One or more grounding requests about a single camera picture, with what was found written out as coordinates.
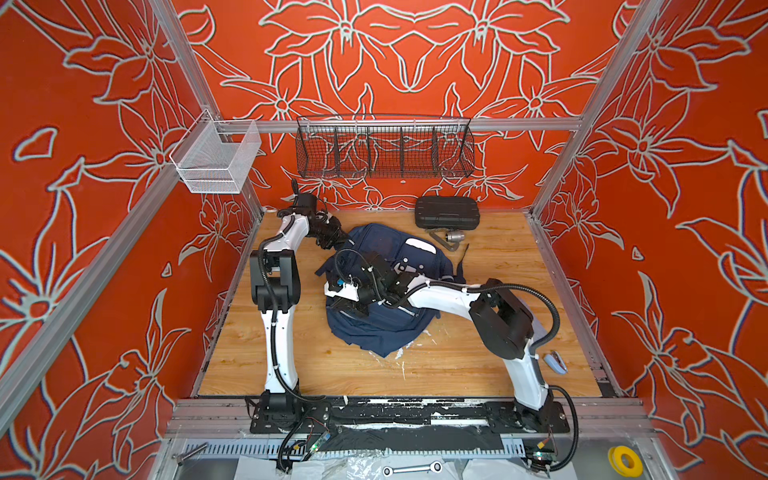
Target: yellow tape roll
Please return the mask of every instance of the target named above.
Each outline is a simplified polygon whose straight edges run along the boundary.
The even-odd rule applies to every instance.
[[[643,462],[629,447],[622,445],[608,450],[608,461],[619,475],[633,478],[643,475]]]

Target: red wall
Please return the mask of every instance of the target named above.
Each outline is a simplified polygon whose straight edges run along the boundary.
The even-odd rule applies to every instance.
[[[0,31],[3,372],[200,110],[146,0],[3,2]],[[178,184],[0,439],[0,477],[146,475],[252,225],[241,195]]]
[[[668,2],[543,219],[681,478],[768,475],[766,25]]]
[[[224,117],[262,120],[368,111],[578,116],[637,4],[382,3],[174,0]],[[250,179],[263,204],[279,207],[296,176],[296,152],[288,134],[265,137],[266,155]],[[479,135],[478,170],[467,179],[300,183],[338,208],[412,207],[435,191],[522,208],[567,138]]]

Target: ratcheting wrench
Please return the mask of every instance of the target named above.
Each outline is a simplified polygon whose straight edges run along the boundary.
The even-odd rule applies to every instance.
[[[402,468],[384,467],[382,468],[382,473],[384,474],[385,477],[391,477],[395,473],[409,473],[409,472],[440,473],[442,472],[442,463],[432,462],[429,465],[420,465],[418,467],[402,467]]]

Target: wooden tabletop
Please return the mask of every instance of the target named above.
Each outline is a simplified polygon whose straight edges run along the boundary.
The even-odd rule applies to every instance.
[[[344,230],[366,223],[383,223],[432,241],[413,221],[412,211],[332,212]],[[277,232],[275,214],[264,217],[253,248]],[[465,245],[467,283],[498,278],[522,283],[543,292],[557,306],[560,331],[539,349],[542,356],[557,350],[568,365],[568,374],[552,372],[543,361],[548,382],[562,386],[572,396],[600,396],[597,383],[562,309],[528,224],[520,213],[482,213],[480,226],[465,232],[467,239],[456,252],[446,255],[455,265]],[[408,347],[386,358],[347,345],[334,336],[326,320],[323,284],[314,272],[331,256],[314,239],[307,238],[296,252],[301,278],[301,300],[293,321],[293,345],[301,391],[308,395],[418,395],[418,396],[513,396],[511,380],[501,359],[482,344],[469,320],[443,313]],[[548,329],[551,317],[535,297],[515,292]],[[230,312],[205,374],[201,395],[258,395],[266,378],[266,339],[258,309],[250,298],[250,271],[246,267]]]

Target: black case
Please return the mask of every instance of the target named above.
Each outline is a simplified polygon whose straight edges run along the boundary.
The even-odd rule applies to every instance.
[[[418,228],[474,230],[480,224],[478,204],[468,197],[419,197],[415,216]]]

